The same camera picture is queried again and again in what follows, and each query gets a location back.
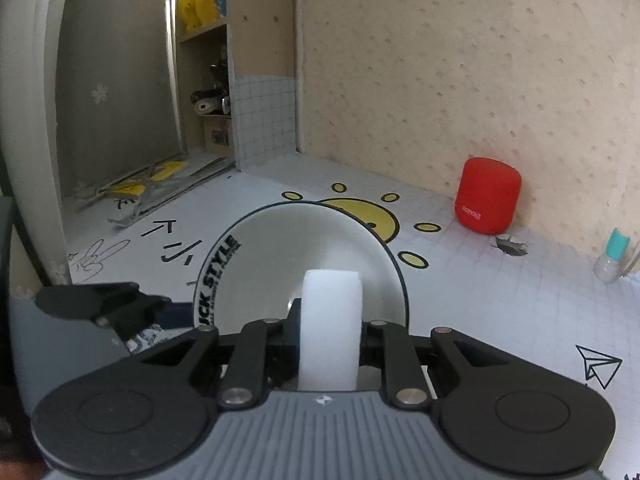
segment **speckled wallpaper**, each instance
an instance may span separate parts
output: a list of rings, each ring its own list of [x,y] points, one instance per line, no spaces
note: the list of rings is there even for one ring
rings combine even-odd
[[[511,164],[516,221],[640,232],[640,0],[303,0],[305,151],[454,196]]]

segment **paper airplane sticker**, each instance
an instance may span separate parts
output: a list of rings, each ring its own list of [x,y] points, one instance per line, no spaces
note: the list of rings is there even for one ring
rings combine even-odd
[[[584,380],[588,381],[595,377],[600,386],[606,389],[618,368],[620,368],[622,359],[596,352],[584,346],[576,345],[575,347],[584,360]]]

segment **flower decal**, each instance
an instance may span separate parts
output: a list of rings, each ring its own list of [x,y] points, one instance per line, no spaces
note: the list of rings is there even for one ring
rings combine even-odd
[[[94,103],[100,104],[101,102],[106,101],[108,92],[109,87],[105,85],[98,85],[95,90],[91,92],[91,97],[94,98]]]
[[[71,278],[68,274],[68,267],[63,264],[57,264],[56,262],[49,262],[47,267],[47,274],[51,279],[51,283],[54,285],[69,285]]]

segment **white tile wall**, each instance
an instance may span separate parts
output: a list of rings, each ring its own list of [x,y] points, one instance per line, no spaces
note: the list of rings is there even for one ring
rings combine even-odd
[[[260,166],[295,152],[294,78],[240,77],[230,90],[238,168]]]

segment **teal bottle cap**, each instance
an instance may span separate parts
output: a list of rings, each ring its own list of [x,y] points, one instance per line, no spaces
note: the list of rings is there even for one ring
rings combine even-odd
[[[607,244],[607,256],[612,260],[620,261],[622,255],[626,251],[626,246],[629,245],[629,237],[620,234],[620,231],[613,229],[609,243]]]

